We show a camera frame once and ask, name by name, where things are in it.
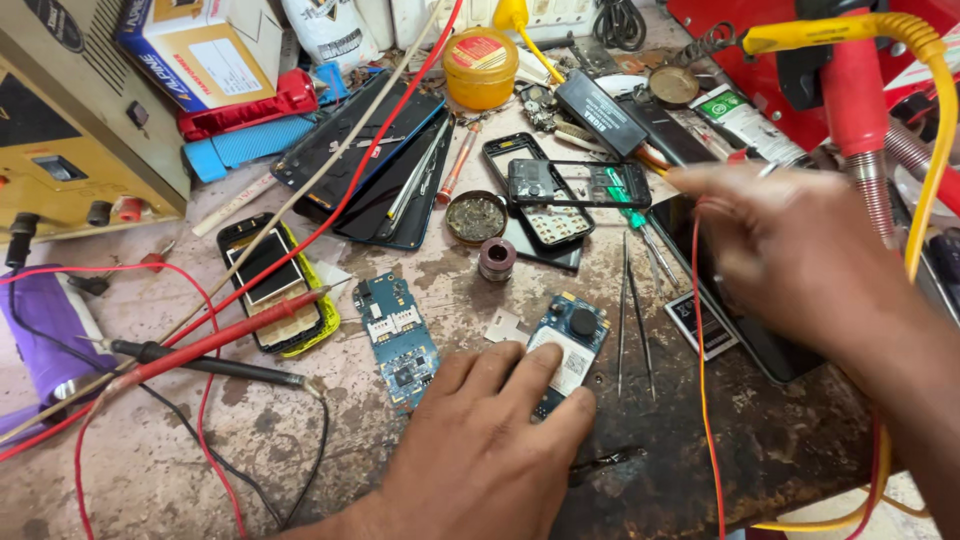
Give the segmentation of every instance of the circuit board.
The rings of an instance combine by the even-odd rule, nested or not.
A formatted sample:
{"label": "circuit board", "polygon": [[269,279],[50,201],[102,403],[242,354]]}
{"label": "circuit board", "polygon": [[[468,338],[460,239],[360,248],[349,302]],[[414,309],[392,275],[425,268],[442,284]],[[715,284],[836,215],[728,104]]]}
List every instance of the circuit board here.
{"label": "circuit board", "polygon": [[534,410],[534,415],[541,420],[584,383],[587,371],[600,353],[610,330],[606,315],[604,309],[594,307],[568,292],[553,297],[550,307],[527,342],[528,351],[544,343],[556,343],[564,349],[564,359]]}
{"label": "circuit board", "polygon": [[397,413],[412,412],[440,359],[407,282],[392,273],[360,282],[353,289],[353,304],[362,316]]}

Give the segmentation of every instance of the workbench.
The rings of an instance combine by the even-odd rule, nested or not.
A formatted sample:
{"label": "workbench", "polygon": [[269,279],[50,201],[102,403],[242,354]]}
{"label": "workbench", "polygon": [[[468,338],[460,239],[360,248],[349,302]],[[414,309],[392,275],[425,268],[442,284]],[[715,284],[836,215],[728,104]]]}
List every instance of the workbench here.
{"label": "workbench", "polygon": [[[647,48],[676,48],[688,39],[676,23],[658,22],[658,12],[645,10],[644,14],[651,28]],[[479,158],[480,148],[487,140],[531,131],[521,109],[514,101],[485,124],[457,192],[500,191]],[[682,122],[698,121],[690,114],[679,116]],[[465,133],[464,127],[456,129],[446,170]],[[536,137],[553,159],[582,154],[552,135]],[[650,177],[650,184],[655,201],[673,194],[659,177]],[[177,240],[168,260],[210,286],[225,270],[215,233],[198,238],[190,228],[243,185],[226,180],[195,188],[183,222],[37,244],[29,263],[136,263]],[[232,221],[277,209],[291,193],[275,186]],[[585,382],[597,396],[598,410],[578,462],[624,447],[643,451],[570,489],[551,537],[709,538],[716,532],[716,509],[701,419],[697,356],[662,309],[689,290],[689,278],[657,239],[681,280],[679,288],[662,280],[666,298],[658,298],[643,243],[639,235],[631,234],[632,265],[658,397],[654,402],[648,391],[636,323],[628,309],[624,388],[618,398],[616,329],[626,224],[614,209],[591,213],[596,231],[586,242],[578,273],[519,260],[508,282],[487,282],[477,273],[478,250],[452,238],[445,229],[442,208],[434,210],[423,245],[414,252],[346,243],[325,235],[306,253],[312,260],[337,264],[356,280],[388,271],[406,280],[441,354],[487,347],[483,334],[498,307],[519,315],[521,329],[528,332],[546,310],[548,299],[562,291],[604,308],[614,331]],[[292,213],[284,221],[298,237],[315,227]],[[325,388],[330,410],[326,453],[294,524],[320,520],[373,490],[407,423],[388,404],[370,340],[350,298],[355,284],[351,282],[336,302],[339,330],[308,352],[293,358],[262,355],[249,337],[223,350],[225,358],[311,376]],[[214,302],[231,290],[227,285]],[[101,298],[87,297],[87,304],[105,335],[143,341],[162,334],[198,299],[195,289],[170,270],[159,274],[133,270],[114,276],[110,290]],[[224,325],[242,316],[234,303],[218,319]],[[204,325],[201,331],[209,330]],[[205,377],[176,370],[151,381],[151,386],[177,404],[195,425]],[[772,519],[868,480],[869,408],[835,366],[826,365],[788,385],[775,385],[741,348],[734,347],[708,367],[707,392],[728,530]],[[35,402],[10,332],[0,325],[0,411]],[[257,479],[285,514],[309,474],[322,424],[319,403],[303,392],[217,378],[204,427],[211,447]],[[0,464],[6,486],[0,490],[0,536],[38,540],[83,535],[73,480],[75,436],[72,429]],[[224,488],[200,448],[172,412],[141,390],[126,392],[97,417],[87,432],[83,463],[86,506],[97,538],[237,535]],[[276,525],[253,491],[228,477],[250,534],[275,532]]]}

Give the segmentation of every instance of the white sticker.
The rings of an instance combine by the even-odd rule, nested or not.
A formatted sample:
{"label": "white sticker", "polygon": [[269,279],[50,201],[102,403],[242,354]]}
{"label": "white sticker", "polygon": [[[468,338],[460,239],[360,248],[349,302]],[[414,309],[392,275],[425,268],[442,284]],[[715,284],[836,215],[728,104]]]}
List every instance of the white sticker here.
{"label": "white sticker", "polygon": [[544,343],[556,343],[564,350],[564,361],[553,375],[550,387],[565,397],[569,396],[577,386],[584,383],[587,370],[593,363],[593,351],[550,327],[537,330],[527,344],[527,350],[533,351]]}
{"label": "white sticker", "polygon": [[256,92],[263,88],[250,67],[226,37],[194,43],[190,52],[204,67],[213,82],[228,96]]}

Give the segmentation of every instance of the hand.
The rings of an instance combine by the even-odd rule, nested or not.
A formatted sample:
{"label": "hand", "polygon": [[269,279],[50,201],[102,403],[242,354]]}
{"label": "hand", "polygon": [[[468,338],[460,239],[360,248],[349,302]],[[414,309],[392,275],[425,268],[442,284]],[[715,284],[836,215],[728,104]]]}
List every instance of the hand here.
{"label": "hand", "polygon": [[[382,487],[309,537],[326,538],[325,531],[338,540],[545,539],[596,409],[593,393],[581,386],[542,424],[530,422],[562,356],[555,344],[525,354],[523,345],[505,341],[445,358]],[[294,533],[285,538],[308,537]]]}
{"label": "hand", "polygon": [[895,319],[928,312],[899,256],[873,231],[852,181],[753,165],[693,167],[667,180],[693,198],[717,271],[771,329],[842,360]]}

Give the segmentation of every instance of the plastic bottle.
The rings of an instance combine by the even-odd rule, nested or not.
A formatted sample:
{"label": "plastic bottle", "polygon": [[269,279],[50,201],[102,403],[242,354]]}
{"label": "plastic bottle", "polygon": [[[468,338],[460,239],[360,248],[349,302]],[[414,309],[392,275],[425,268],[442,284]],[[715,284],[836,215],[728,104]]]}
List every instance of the plastic bottle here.
{"label": "plastic bottle", "polygon": [[493,28],[467,28],[444,49],[450,97],[475,110],[493,109],[510,99],[518,66],[516,45]]}

